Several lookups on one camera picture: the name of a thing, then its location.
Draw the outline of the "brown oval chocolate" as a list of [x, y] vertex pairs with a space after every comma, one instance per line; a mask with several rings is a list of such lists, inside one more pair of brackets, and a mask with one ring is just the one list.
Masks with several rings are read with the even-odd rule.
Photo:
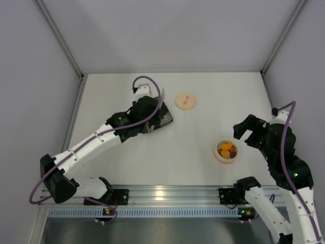
[[234, 158], [235, 156], [236, 156], [236, 152], [235, 151], [230, 152], [230, 158]]

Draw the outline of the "round yellow cracker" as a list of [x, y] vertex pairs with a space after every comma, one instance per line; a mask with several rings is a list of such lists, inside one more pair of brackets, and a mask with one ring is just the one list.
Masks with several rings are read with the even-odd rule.
[[229, 152], [228, 150], [222, 150], [222, 151], [220, 152], [220, 155], [221, 155], [223, 158], [225, 158], [225, 159], [230, 158], [230, 152]]

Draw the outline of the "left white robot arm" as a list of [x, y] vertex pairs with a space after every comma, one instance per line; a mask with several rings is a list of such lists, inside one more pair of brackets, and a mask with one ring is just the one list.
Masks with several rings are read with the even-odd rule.
[[46, 154], [40, 159], [40, 183], [55, 203], [73, 197], [85, 201], [107, 203], [112, 194], [111, 184], [103, 176], [77, 178], [77, 171], [106, 150], [120, 145], [139, 134], [146, 134], [160, 126], [162, 100], [160, 97], [143, 96], [123, 112], [114, 113], [93, 134], [77, 145], [55, 156]]

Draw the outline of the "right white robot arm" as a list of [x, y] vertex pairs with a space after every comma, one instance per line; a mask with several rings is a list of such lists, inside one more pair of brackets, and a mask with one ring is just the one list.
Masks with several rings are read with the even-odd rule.
[[282, 110], [266, 122], [252, 114], [234, 125], [234, 138], [251, 131], [245, 143], [258, 149], [284, 199], [286, 220], [253, 176], [237, 180], [237, 198], [247, 201], [268, 227], [275, 243], [324, 243], [313, 201], [313, 178], [307, 163], [295, 154], [296, 137], [286, 123], [289, 113]]

